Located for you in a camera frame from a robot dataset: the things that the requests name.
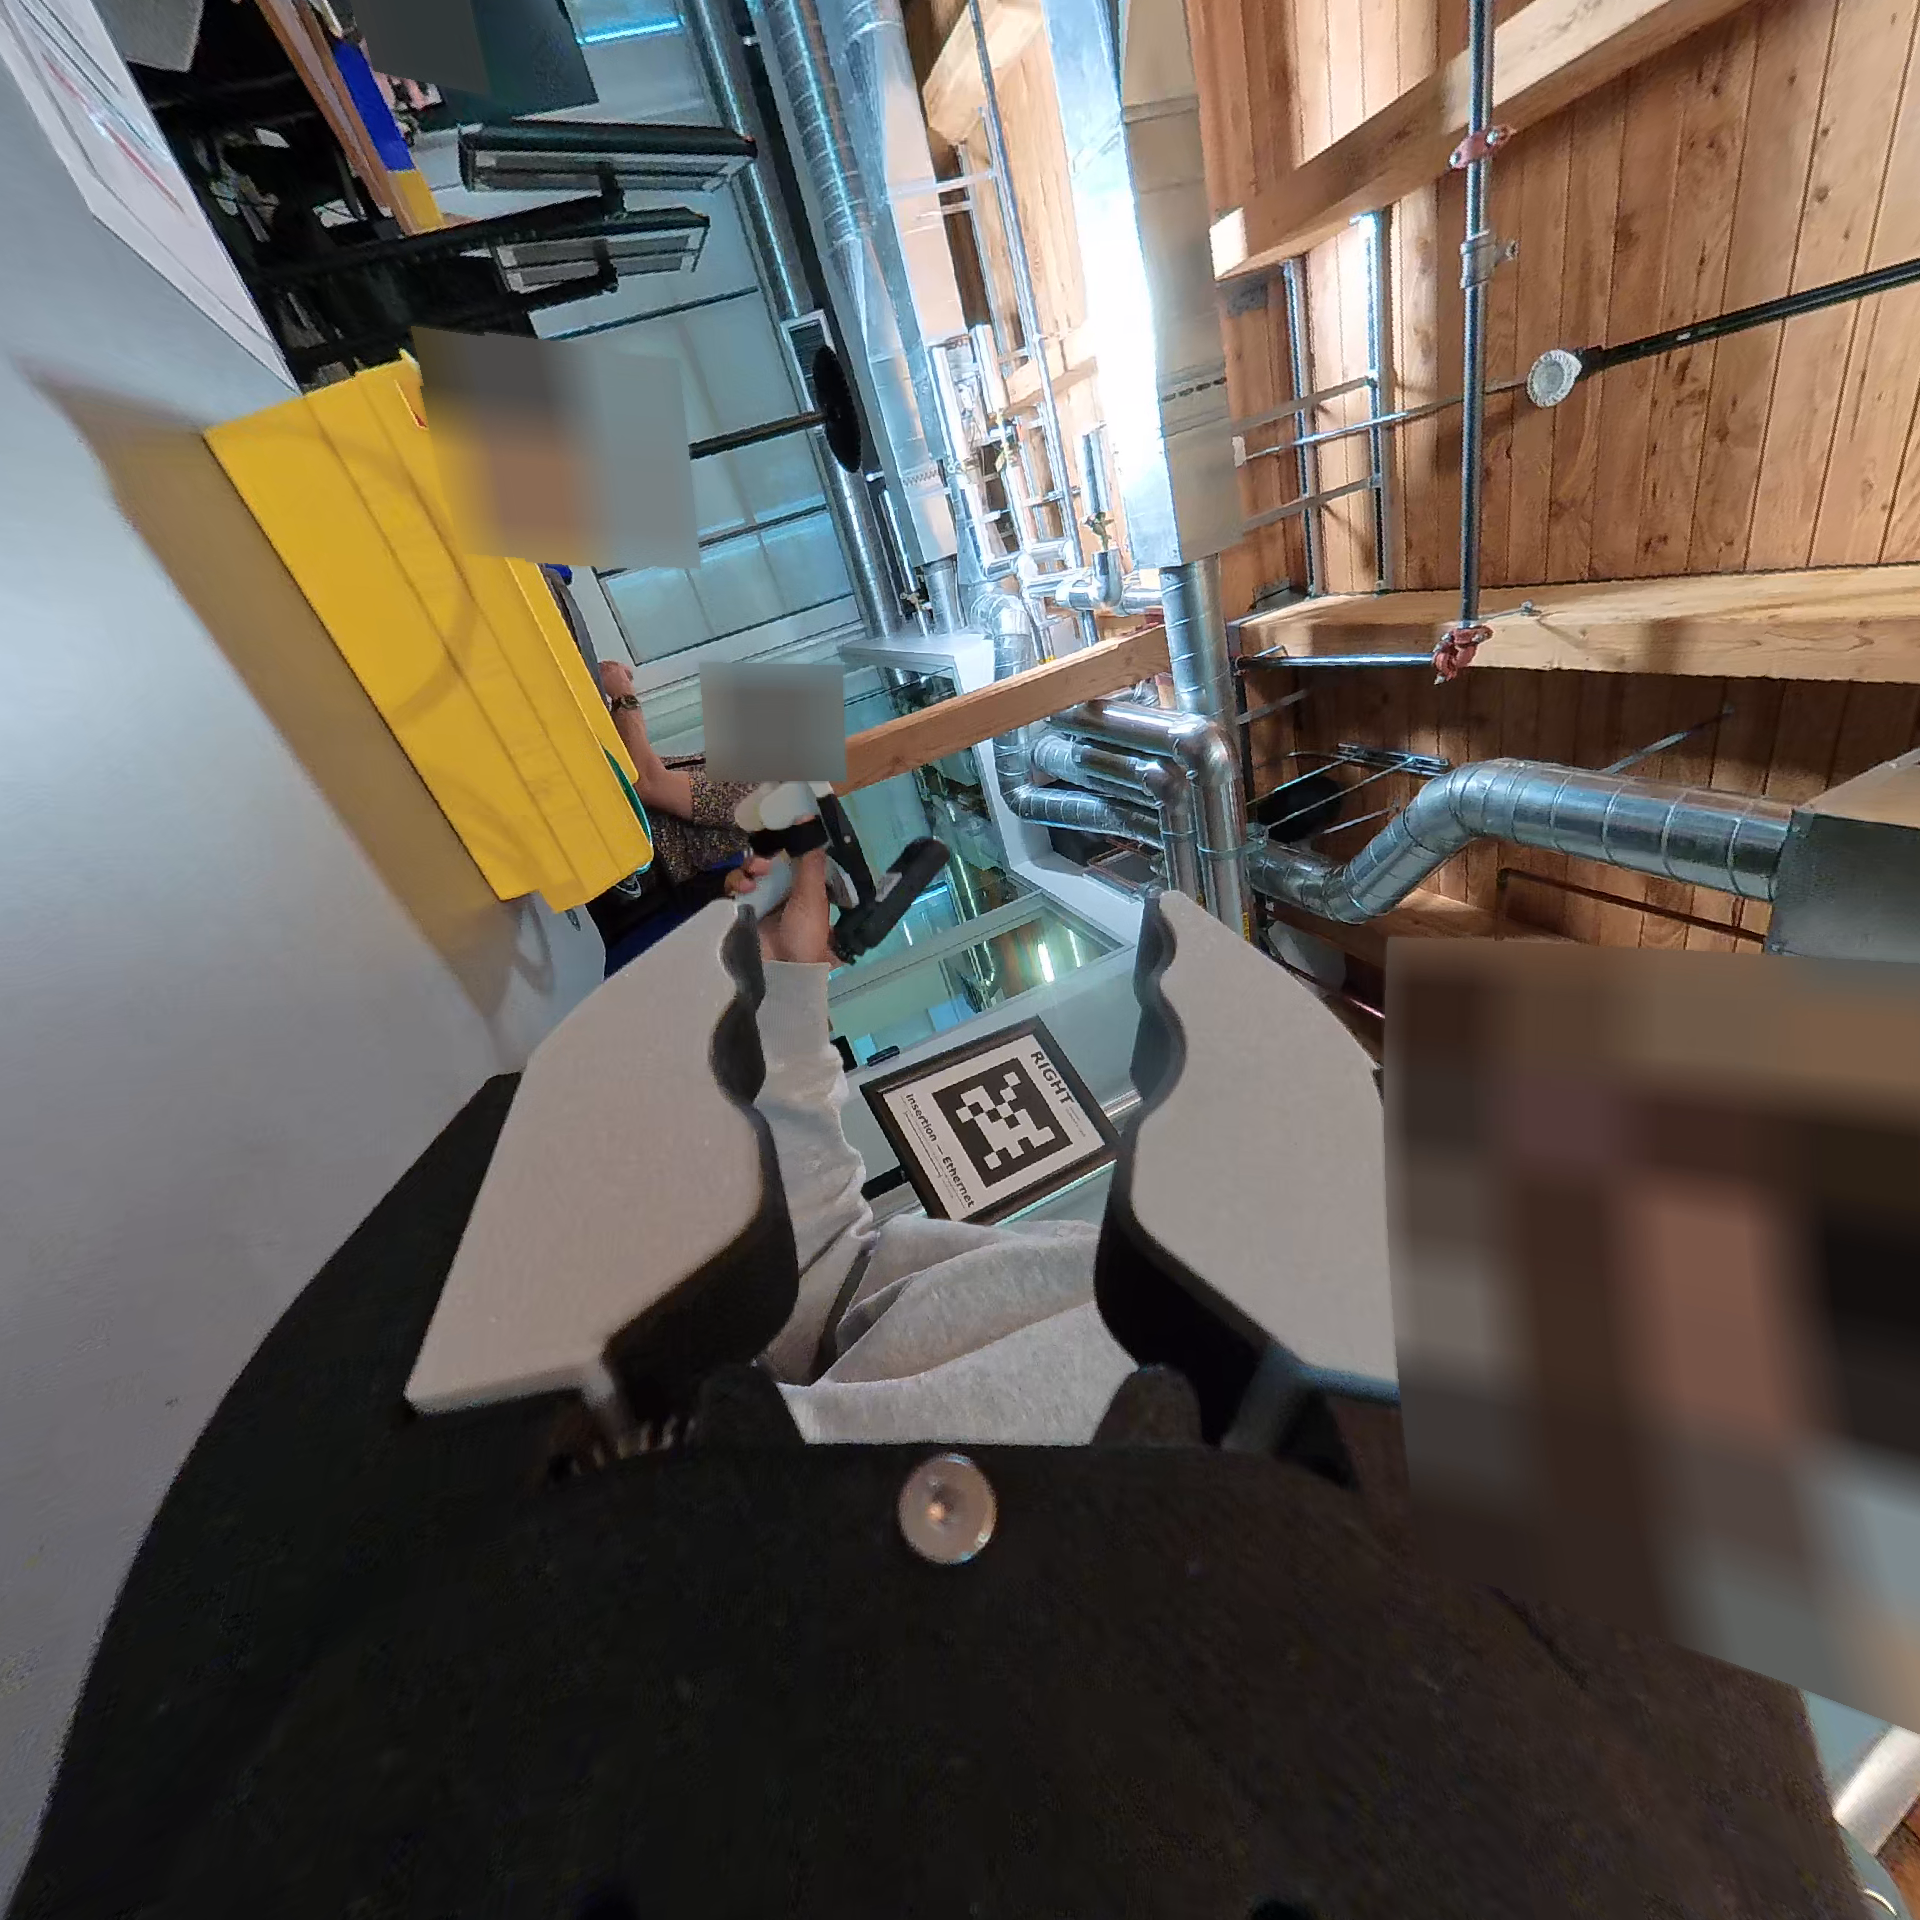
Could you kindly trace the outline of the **person's grey sweater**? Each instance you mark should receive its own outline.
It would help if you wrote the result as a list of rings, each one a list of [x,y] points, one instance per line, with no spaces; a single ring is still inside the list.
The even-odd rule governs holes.
[[[968,1228],[863,1201],[802,1235],[763,1354],[816,1444],[1085,1447],[1132,1359],[1095,1303],[1098,1228]]]

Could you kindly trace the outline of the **silver insulated pipes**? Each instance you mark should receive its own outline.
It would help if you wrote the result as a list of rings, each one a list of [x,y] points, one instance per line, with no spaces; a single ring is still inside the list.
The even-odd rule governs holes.
[[[1085,840],[1156,846],[1164,881],[1243,932],[1247,790],[1226,733],[1195,712],[1089,700],[991,742],[1009,817]]]

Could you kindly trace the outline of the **white printed paper sheet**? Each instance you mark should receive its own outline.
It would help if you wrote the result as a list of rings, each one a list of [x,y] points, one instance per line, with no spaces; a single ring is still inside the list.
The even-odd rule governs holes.
[[[85,209],[243,344],[280,386],[285,353],[95,5],[2,5],[2,68]]]

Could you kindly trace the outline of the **yellow plastic bin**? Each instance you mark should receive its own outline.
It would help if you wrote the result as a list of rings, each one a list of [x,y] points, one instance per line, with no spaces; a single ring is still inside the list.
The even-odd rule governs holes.
[[[204,444],[496,899],[570,913],[652,864],[550,576],[457,547],[410,356]]]

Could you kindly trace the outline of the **wooden beam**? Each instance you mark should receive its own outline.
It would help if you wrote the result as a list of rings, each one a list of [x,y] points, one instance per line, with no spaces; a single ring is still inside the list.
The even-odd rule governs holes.
[[[846,747],[846,778],[832,791],[849,799],[876,781],[911,777],[927,763],[965,753],[1006,733],[1042,727],[1070,708],[1117,697],[1164,671],[1169,671],[1164,624],[1085,647],[1076,657],[856,733]]]

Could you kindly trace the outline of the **person's right hand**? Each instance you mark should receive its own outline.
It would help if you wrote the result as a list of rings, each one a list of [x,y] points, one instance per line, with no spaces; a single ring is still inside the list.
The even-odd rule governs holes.
[[[829,968],[832,948],[832,903],[829,903],[829,855],[814,850],[780,864],[784,892],[776,913],[757,921],[757,944],[765,966]]]

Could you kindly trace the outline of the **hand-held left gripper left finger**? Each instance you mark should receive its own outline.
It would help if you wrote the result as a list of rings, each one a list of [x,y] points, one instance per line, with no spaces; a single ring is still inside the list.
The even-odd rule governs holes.
[[[692,1410],[798,1303],[757,1113],[763,956],[710,906],[531,1058],[403,1387],[421,1412],[570,1393],[595,1419]]]

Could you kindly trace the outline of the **rectangular metal air duct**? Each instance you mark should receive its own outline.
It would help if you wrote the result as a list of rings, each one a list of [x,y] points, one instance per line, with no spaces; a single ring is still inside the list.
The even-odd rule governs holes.
[[[1243,533],[1212,192],[1187,5],[1123,5],[1127,513],[1134,557],[1177,569]]]

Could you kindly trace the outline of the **black disc on rod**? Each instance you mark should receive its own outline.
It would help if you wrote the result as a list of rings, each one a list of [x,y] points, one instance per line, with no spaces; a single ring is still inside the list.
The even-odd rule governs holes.
[[[814,349],[807,362],[807,395],[814,401],[810,410],[695,441],[686,444],[686,459],[717,461],[722,454],[776,444],[794,434],[823,434],[823,444],[840,469],[863,474],[860,454],[868,441],[860,433],[859,395],[853,390],[832,347]]]

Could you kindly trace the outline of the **person's right forearm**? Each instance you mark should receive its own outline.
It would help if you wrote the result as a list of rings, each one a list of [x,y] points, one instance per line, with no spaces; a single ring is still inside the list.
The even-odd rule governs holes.
[[[829,972],[765,962],[757,1038],[757,1113],[776,1143],[798,1251],[798,1303],[763,1362],[780,1383],[802,1387],[849,1346],[841,1321],[872,1286],[876,1249],[868,1171],[841,1125],[849,1074],[829,1036]]]

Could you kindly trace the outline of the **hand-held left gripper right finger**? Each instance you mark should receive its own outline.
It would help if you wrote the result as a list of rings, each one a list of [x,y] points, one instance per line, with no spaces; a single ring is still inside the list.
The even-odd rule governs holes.
[[[1137,1109],[1098,1239],[1098,1310],[1134,1366],[1247,1397],[1283,1350],[1311,1387],[1398,1393],[1385,1113],[1362,1044],[1178,892],[1142,913]]]

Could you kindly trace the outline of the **spiral ventilation duct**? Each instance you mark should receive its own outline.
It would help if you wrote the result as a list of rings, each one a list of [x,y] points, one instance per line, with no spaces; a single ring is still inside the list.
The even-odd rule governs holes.
[[[1469,846],[1506,842],[1773,903],[1792,823],[1793,809],[1773,799],[1497,758],[1432,778],[1349,861],[1260,842],[1247,851],[1247,877],[1260,899],[1366,923]]]

